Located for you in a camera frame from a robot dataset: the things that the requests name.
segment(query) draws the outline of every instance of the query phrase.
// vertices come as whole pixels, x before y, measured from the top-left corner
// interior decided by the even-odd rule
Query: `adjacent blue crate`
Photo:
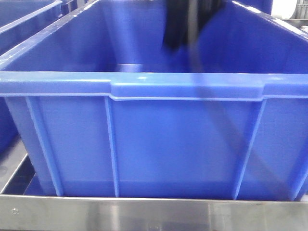
[[[0,1],[0,54],[59,19],[61,2],[52,0]],[[0,99],[0,152],[17,134],[10,112]]]

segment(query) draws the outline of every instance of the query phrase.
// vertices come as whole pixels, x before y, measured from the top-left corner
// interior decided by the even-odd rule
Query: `metal shelf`
[[[34,171],[21,141],[0,173],[2,193],[26,190]],[[304,202],[0,195],[0,230],[306,231],[307,218]]]
[[[308,19],[285,19],[284,21],[296,28],[308,26]]]

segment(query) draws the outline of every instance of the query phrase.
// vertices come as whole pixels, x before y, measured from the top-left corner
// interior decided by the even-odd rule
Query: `stainless steel frame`
[[[285,19],[284,21],[296,28],[308,26],[308,19]]]
[[[308,0],[297,0],[295,19],[308,19]]]
[[[7,167],[11,176],[0,176],[2,192],[16,192],[20,185],[22,191],[34,174],[22,143],[3,160],[0,171]],[[307,231],[308,203],[2,194],[0,230]]]

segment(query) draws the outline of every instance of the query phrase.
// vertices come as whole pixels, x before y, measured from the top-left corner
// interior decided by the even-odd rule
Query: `blue plastic crate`
[[[0,1],[0,55],[59,19],[61,2],[53,0]],[[0,152],[17,134],[3,98],[0,99]]]
[[[0,96],[44,192],[300,199],[307,34],[229,1],[172,53],[164,20],[161,0],[94,1],[0,57]]]

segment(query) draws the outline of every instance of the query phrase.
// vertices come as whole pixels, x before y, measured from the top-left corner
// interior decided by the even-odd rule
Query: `blurred object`
[[[271,15],[279,19],[290,19],[296,9],[296,3],[297,0],[273,0]]]
[[[182,44],[197,40],[203,26],[221,8],[222,0],[167,0],[166,6],[163,43],[170,49],[177,50]]]

